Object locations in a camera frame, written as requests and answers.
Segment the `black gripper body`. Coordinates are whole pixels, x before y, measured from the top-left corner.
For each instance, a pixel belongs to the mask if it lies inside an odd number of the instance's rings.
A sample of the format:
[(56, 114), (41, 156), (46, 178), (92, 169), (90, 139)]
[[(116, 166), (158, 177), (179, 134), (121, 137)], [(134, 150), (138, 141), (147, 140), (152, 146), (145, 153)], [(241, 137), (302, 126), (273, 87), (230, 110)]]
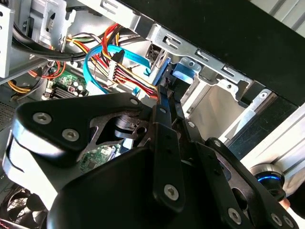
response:
[(181, 162), (182, 212), (160, 206), (152, 194), (153, 156), (133, 150), (67, 184), (47, 217), (50, 229), (221, 229), (212, 193), (197, 169)]

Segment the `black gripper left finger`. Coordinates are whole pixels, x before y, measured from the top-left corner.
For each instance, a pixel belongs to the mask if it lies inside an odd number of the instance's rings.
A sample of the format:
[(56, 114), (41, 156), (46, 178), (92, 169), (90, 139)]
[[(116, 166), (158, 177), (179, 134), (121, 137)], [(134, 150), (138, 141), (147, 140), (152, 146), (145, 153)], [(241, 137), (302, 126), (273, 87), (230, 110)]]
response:
[(181, 212), (185, 194), (180, 150), (163, 88), (153, 107), (129, 93), (20, 105), (12, 121), (3, 168), (9, 179), (37, 194), (50, 209), (67, 184), (88, 173), (80, 170), (86, 152), (125, 138), (135, 140), (126, 153), (146, 150), (153, 156), (155, 201), (172, 212)]

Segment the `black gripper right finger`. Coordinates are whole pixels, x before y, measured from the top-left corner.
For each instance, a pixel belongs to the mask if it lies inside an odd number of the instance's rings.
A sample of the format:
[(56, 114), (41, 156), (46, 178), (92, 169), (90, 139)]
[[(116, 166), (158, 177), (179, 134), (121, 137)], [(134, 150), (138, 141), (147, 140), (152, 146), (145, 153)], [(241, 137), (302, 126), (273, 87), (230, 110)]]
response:
[(195, 191), (208, 229), (295, 229), (297, 222), (279, 201), (284, 176), (266, 164), (247, 169), (217, 138), (203, 140), (185, 119), (179, 97), (171, 95), (172, 126), (181, 157), (189, 162), (185, 186)]

